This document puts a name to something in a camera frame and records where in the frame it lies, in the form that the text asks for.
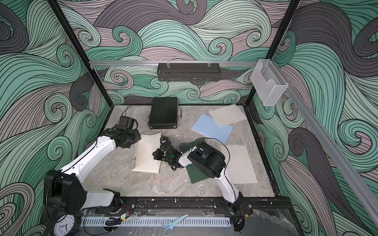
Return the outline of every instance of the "green notebook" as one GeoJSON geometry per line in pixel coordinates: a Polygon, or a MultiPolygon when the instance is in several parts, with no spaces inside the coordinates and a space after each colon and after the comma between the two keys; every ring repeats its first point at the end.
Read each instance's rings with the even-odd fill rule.
{"type": "MultiPolygon", "coordinates": [[[[204,139],[199,139],[195,142],[195,144],[199,143],[200,141],[205,142],[204,139]]],[[[180,151],[185,153],[187,150],[191,149],[193,147],[194,141],[190,143],[181,143],[180,144],[180,151]]],[[[205,175],[200,169],[198,169],[194,164],[190,164],[186,166],[186,171],[188,172],[190,182],[197,183],[201,180],[207,179],[208,176],[205,175]]]]}

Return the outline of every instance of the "clear plastic holder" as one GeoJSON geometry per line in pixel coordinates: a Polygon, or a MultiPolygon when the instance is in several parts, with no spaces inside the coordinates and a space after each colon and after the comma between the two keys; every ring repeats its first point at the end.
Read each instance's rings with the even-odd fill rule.
{"type": "Polygon", "coordinates": [[[264,106],[274,106],[288,87],[280,67],[270,59],[259,60],[251,81],[264,106]]]}

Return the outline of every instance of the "white paper sheet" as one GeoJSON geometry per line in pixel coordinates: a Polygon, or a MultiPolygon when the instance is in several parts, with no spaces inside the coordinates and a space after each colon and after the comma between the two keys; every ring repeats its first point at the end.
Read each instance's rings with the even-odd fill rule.
{"type": "Polygon", "coordinates": [[[209,111],[209,113],[219,126],[224,126],[247,119],[247,117],[235,104],[209,111]]]}
{"type": "Polygon", "coordinates": [[[135,145],[135,157],[131,171],[159,173],[160,160],[154,160],[152,153],[160,147],[161,133],[153,135],[141,134],[141,140],[135,145]]]}
{"type": "MultiPolygon", "coordinates": [[[[245,145],[227,145],[230,151],[230,162],[227,166],[228,174],[234,184],[257,184],[257,178],[251,159],[245,145]]],[[[228,162],[228,152],[225,146],[220,146],[220,151],[225,156],[225,162],[228,162]]]]}

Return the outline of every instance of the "blue notebook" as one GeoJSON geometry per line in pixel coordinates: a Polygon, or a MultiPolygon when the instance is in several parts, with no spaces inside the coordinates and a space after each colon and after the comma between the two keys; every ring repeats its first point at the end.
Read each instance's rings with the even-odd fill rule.
{"type": "Polygon", "coordinates": [[[225,145],[232,129],[233,127],[230,125],[219,126],[212,117],[205,114],[202,114],[192,127],[192,130],[205,137],[219,139],[225,145]]]}

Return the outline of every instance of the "aluminum rail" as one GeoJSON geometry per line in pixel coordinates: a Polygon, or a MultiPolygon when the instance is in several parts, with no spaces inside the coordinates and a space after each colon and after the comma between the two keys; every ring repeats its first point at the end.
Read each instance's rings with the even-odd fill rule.
{"type": "Polygon", "coordinates": [[[96,66],[158,66],[159,63],[219,63],[219,66],[255,67],[257,61],[151,61],[151,60],[94,60],[89,61],[91,67],[96,66]]]}

